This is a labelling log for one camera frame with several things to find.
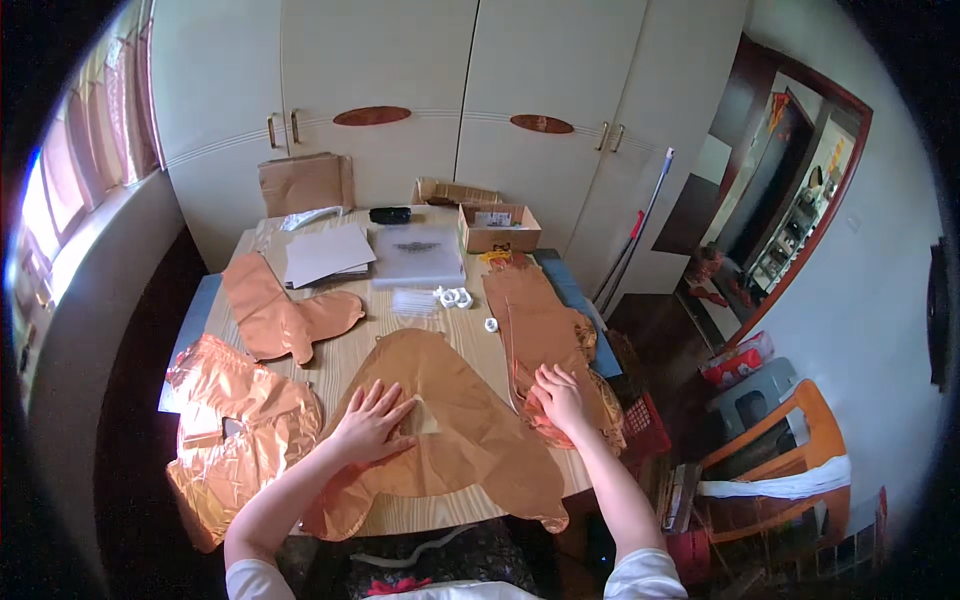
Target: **door handle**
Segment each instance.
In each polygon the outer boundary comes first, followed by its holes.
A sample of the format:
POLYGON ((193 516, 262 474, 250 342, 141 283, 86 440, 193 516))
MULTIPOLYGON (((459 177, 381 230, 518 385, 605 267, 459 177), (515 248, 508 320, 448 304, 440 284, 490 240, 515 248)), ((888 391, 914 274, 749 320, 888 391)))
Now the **door handle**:
POLYGON ((276 133, 274 133, 274 114, 267 117, 267 133, 270 135, 270 147, 276 148, 276 133))
POLYGON ((610 123, 603 122, 603 132, 600 133, 600 143, 597 144, 597 147, 593 150, 603 150, 603 145, 607 141, 607 130, 610 128, 610 123))
POLYGON ((290 111, 290 125, 293 127, 294 143, 300 143, 300 129, 297 127, 297 108, 290 111))
POLYGON ((616 152, 617 150, 620 149, 620 142, 623 141, 623 131, 624 131, 625 129, 626 129, 626 128, 623 127, 623 125, 620 126, 620 131, 619 131, 619 132, 617 133, 617 135, 616 135, 616 143, 613 144, 613 150, 611 150, 611 152, 616 152))

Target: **white shirt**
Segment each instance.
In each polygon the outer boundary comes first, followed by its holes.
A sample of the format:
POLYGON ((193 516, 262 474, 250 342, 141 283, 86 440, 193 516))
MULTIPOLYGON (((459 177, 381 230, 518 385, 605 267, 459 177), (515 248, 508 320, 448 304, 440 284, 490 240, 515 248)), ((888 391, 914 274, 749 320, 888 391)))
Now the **white shirt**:
MULTIPOLYGON (((257 559, 237 561, 227 570, 230 600, 294 600, 294 594, 276 567, 257 559)), ((459 581, 431 584, 425 588, 386 596, 378 600, 537 600, 505 582, 459 581)), ((657 548, 643 548, 627 555, 613 569, 603 592, 604 600, 633 598, 686 598, 677 567, 670 555, 657 548)))

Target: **mop handle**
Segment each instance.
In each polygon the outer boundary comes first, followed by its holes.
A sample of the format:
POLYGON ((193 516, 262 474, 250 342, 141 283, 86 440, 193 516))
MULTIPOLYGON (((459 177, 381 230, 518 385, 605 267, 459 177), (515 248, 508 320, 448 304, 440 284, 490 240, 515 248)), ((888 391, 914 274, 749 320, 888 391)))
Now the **mop handle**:
POLYGON ((630 259, 634 257, 636 246, 640 243, 640 234, 643 233, 644 228, 647 226, 647 217, 650 215, 650 211, 654 207, 654 202, 657 201, 657 196, 660 194, 660 188, 663 186, 663 179, 666 177, 667 171, 670 170, 670 163, 673 162, 673 154, 673 148, 668 148, 666 151, 666 158, 663 160, 663 168, 660 169, 660 178, 657 180, 657 187, 654 188, 654 193, 650 197, 650 203, 647 205, 647 210, 645 213, 642 210, 638 210, 636 212, 636 225, 634 225, 634 230, 630 233, 630 239, 627 240, 627 245, 624 246, 623 251, 620 252, 616 262, 613 263, 613 267, 604 278, 603 283, 600 285, 600 289, 597 290, 596 298, 599 298, 600 294, 603 292, 603 288, 610 280, 610 276, 613 275, 614 271, 616 271, 617 263, 619 263, 620 259, 623 258, 623 255, 626 254, 626 259, 623 261, 623 264, 620 265, 619 273, 616 274, 616 278, 613 280, 613 286, 610 289, 610 294, 607 295, 607 298, 604 300, 603 305, 600 308, 601 314, 607 310, 607 307, 610 305, 610 301, 613 300, 613 295, 616 293, 616 288, 618 285, 620 285, 620 280, 623 279, 623 275, 627 272, 627 265, 630 264, 630 259))

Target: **orange chair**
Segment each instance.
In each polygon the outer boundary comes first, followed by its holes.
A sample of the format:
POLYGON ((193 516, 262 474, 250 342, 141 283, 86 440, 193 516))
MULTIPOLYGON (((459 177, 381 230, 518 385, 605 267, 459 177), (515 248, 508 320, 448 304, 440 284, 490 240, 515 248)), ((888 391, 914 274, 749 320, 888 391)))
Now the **orange chair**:
MULTIPOLYGON (((743 450, 796 408, 804 412, 810 430, 810 441, 736 476, 737 480, 760 481, 796 475, 819 467, 834 456, 847 453, 833 413, 820 395, 816 384, 807 379, 767 417, 701 461, 704 472, 735 452, 743 450)), ((697 498, 697 506, 708 529, 710 541, 720 543, 746 538, 790 521, 821 500, 827 506, 828 519, 826 534, 820 538, 818 545, 839 543, 846 536, 847 521, 850 518, 850 486, 799 500, 768 496, 700 496, 697 498)))

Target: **window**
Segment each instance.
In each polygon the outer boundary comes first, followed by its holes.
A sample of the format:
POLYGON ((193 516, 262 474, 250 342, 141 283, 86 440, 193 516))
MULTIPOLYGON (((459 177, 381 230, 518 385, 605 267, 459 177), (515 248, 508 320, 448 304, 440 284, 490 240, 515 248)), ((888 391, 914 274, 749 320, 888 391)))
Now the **window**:
POLYGON ((50 265, 109 190, 161 162, 150 95, 153 0, 129 2, 90 51, 37 150, 23 199, 29 253, 50 265))

